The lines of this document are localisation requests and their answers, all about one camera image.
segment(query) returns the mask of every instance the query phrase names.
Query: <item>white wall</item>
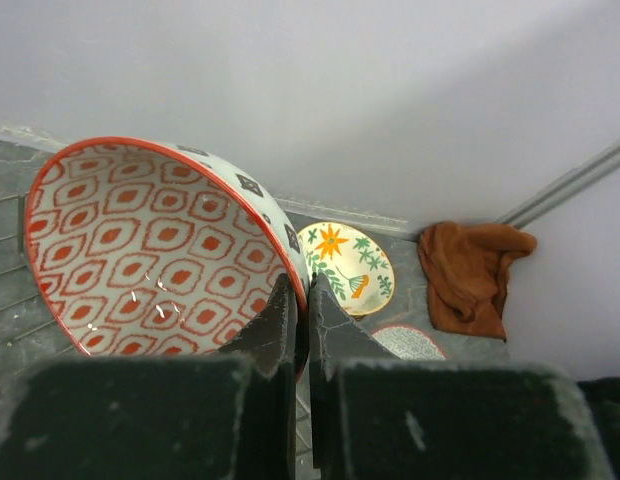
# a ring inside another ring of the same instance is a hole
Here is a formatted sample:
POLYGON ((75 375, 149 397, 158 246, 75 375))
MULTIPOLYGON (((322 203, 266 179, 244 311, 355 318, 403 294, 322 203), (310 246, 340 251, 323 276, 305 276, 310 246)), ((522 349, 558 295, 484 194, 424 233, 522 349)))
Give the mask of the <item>white wall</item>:
POLYGON ((620 2, 0 0, 0 121, 490 220, 620 138, 620 2))
POLYGON ((516 359, 579 378, 620 375, 620 169, 533 222, 504 312, 516 359))

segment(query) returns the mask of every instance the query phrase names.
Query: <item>speckled plate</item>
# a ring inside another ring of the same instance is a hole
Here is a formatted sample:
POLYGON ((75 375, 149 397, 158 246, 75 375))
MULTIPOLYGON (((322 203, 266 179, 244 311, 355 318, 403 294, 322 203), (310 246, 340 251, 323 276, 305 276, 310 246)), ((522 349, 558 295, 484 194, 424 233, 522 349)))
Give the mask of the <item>speckled plate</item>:
POLYGON ((299 232, 308 272, 323 272, 341 307, 352 316, 381 310, 394 293, 392 265, 370 237, 334 222, 314 223, 299 232))
POLYGON ((446 356, 427 334, 411 325, 382 327, 372 337, 404 360, 446 360, 446 356))

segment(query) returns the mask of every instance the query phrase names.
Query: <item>black floral motif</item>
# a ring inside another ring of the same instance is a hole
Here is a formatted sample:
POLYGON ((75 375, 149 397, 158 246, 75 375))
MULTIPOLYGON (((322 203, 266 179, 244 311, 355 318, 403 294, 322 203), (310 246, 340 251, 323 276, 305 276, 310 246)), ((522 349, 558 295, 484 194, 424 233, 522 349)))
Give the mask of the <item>black floral motif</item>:
POLYGON ((246 178, 243 175, 239 175, 238 173, 237 173, 237 178, 241 182, 241 187, 244 190, 248 190, 254 193, 255 195, 259 195, 260 197, 263 197, 263 192, 261 191, 261 187, 259 187, 259 184, 257 182, 255 182, 254 180, 250 180, 249 178, 246 178))
POLYGON ((290 243, 290 248, 293 248, 297 251, 297 253, 301 253, 301 249, 299 248, 299 240, 297 238, 297 232, 294 229, 286 224, 286 233, 288 234, 288 242, 290 243))
POLYGON ((204 157, 210 156, 206 152, 204 152, 203 150, 199 150, 198 148, 184 147, 183 145, 177 145, 177 148, 179 150, 183 150, 184 152, 196 153, 197 155, 203 155, 204 157))

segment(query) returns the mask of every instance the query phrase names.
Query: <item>red rim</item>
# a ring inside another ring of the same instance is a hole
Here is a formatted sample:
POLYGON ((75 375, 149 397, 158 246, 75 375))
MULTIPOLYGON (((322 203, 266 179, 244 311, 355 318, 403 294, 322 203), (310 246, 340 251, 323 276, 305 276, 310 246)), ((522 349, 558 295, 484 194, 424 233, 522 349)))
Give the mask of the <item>red rim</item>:
MULTIPOLYGON (((288 272, 290 280, 292 281, 292 286, 293 286, 294 291, 296 293, 297 302, 299 303, 299 307, 300 307, 300 310, 301 310, 300 317, 301 317, 301 319, 305 319, 306 318, 306 315, 307 315, 307 312, 308 312, 308 303, 307 303, 307 300, 306 300, 306 294, 305 294, 305 290, 303 288, 303 283, 301 282, 301 278, 299 277, 299 274, 295 270, 294 264, 292 263, 292 260, 290 260, 290 257, 288 256, 288 252, 286 251, 285 247, 279 241, 279 238, 275 235, 275 233, 272 230, 272 228, 270 227, 270 225, 261 217, 261 215, 254 209, 254 207, 252 205, 250 205, 239 194, 239 192, 237 192, 232 186, 228 185, 228 183, 225 180, 223 180, 223 178, 219 177, 216 173, 214 173, 213 171, 207 169, 206 167, 201 165, 199 162, 191 159, 190 157, 182 154, 181 152, 173 150, 172 148, 164 147, 163 145, 159 145, 157 143, 149 142, 147 140, 141 140, 139 138, 132 138, 132 137, 95 137, 95 138, 89 138, 87 140, 82 140, 80 142, 73 143, 72 145, 68 145, 67 147, 65 147, 62 150, 60 150, 59 152, 57 152, 50 160, 48 160, 48 162, 43 166, 43 168, 39 171, 39 173, 37 174, 37 176, 34 179, 34 183, 32 184, 32 187, 30 188, 30 194, 28 195, 28 203, 26 205, 26 211, 25 211, 26 248, 28 249, 28 256, 29 256, 30 259, 33 258, 33 252, 31 250, 31 248, 32 248, 32 239, 30 238, 30 227, 31 227, 30 222, 31 222, 31 215, 32 215, 32 210, 33 210, 32 202, 34 201, 33 200, 33 198, 34 198, 33 193, 36 192, 37 188, 39 188, 41 186, 43 178, 46 176, 48 171, 54 165, 60 163, 61 160, 66 158, 70 153, 75 152, 75 151, 80 150, 80 149, 83 149, 83 148, 86 148, 86 147, 93 147, 93 146, 96 146, 96 145, 107 145, 107 144, 131 145, 131 146, 134 146, 134 147, 144 148, 146 150, 150 150, 152 152, 159 153, 161 155, 165 155, 166 157, 169 157, 169 158, 171 158, 173 160, 181 162, 181 163, 189 166, 190 168, 196 170, 197 172, 199 172, 201 175, 203 175, 207 179, 212 180, 213 182, 215 182, 225 193, 230 195, 234 201, 236 201, 246 212, 248 212, 248 214, 252 217, 254 222, 259 226, 259 228, 261 228, 263 233, 266 234, 266 236, 268 237, 268 240, 270 240, 270 243, 276 249, 277 254, 279 255, 279 258, 281 258, 281 260, 283 261, 285 269, 288 272)), ((35 278, 35 280, 37 282, 37 286, 39 286, 40 285, 39 269, 33 267, 32 268, 32 273, 34 274, 34 278, 35 278)), ((41 291, 41 295, 43 296, 43 299, 45 300, 46 305, 48 306, 48 309, 54 315, 55 320, 57 321, 57 323, 59 324, 59 326, 61 327, 63 332, 70 338, 72 343, 83 354, 88 355, 88 356, 92 356, 90 354, 90 352, 88 352, 81 345, 81 343, 79 343, 79 341, 77 341, 74 338, 72 333, 70 333, 68 328, 64 325, 63 321, 61 320, 60 315, 55 313, 54 309, 52 308, 52 301, 50 300, 50 298, 48 297, 46 292, 41 291)))
POLYGON ((392 325, 386 325, 385 327, 381 327, 376 329, 375 331, 372 332, 371 335, 374 335, 377 332, 380 332, 381 330, 386 330, 388 328, 394 328, 394 327, 403 327, 403 328, 408 328, 410 330, 416 330, 417 332, 419 332, 421 335, 423 335, 424 337, 426 337, 428 340, 430 340, 432 342, 432 344, 437 347, 437 350, 439 350, 439 353, 441 353, 441 355, 443 355, 443 358, 445 358, 446 360, 448 360, 448 356, 445 354, 445 352, 443 351, 443 348, 441 348, 441 345, 439 345, 439 343, 437 343, 437 341, 432 338, 430 335, 428 335, 426 332, 424 332, 423 330, 421 330, 420 328, 417 327, 413 327, 412 325, 408 325, 407 323, 393 323, 392 325))

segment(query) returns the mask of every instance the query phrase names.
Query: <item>yellow-rimmed plate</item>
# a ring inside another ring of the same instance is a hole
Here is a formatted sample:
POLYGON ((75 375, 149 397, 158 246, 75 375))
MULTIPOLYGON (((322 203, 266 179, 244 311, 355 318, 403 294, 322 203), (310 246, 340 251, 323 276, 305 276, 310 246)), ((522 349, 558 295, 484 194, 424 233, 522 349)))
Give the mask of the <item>yellow-rimmed plate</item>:
POLYGON ((381 310, 392 298, 394 271, 384 251, 359 230, 335 222, 299 232, 308 272, 323 272, 341 308, 352 316, 381 310))

